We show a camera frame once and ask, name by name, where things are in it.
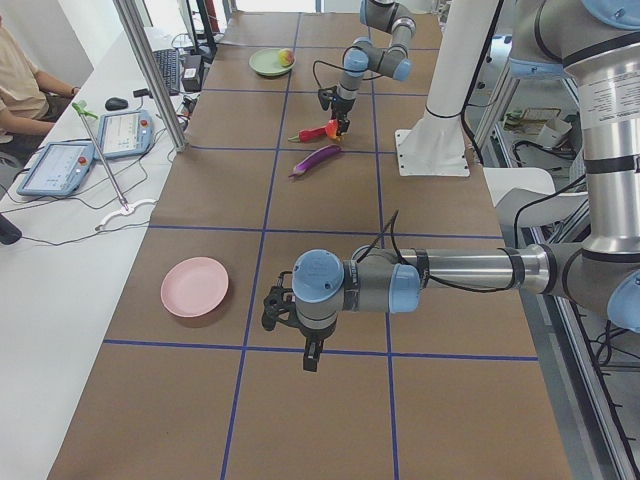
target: black box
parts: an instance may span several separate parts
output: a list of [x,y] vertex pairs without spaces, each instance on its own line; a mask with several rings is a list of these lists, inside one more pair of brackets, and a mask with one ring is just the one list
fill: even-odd
[[200,55],[187,55],[182,68],[182,86],[185,92],[199,92],[202,90],[202,75],[204,62]]

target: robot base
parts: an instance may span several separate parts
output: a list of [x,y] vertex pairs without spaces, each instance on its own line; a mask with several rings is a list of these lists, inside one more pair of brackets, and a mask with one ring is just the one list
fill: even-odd
[[469,176],[464,138],[457,119],[443,121],[425,116],[412,130],[396,130],[395,137],[400,175]]

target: keyboard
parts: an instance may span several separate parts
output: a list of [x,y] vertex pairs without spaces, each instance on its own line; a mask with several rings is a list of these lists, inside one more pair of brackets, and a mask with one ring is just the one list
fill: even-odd
[[169,95],[180,94],[180,57],[174,48],[153,52]]

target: apple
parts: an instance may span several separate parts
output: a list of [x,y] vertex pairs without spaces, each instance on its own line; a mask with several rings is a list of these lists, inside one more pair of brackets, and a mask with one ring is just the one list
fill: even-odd
[[278,51],[278,61],[283,67],[288,67],[294,62],[293,50],[290,48],[281,48]]

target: pink plate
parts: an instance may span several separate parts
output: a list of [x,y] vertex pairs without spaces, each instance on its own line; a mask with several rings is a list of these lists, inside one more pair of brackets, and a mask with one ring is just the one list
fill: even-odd
[[229,276],[213,258],[189,258],[164,277],[160,298],[167,310],[179,317],[198,317],[222,302],[229,288]]

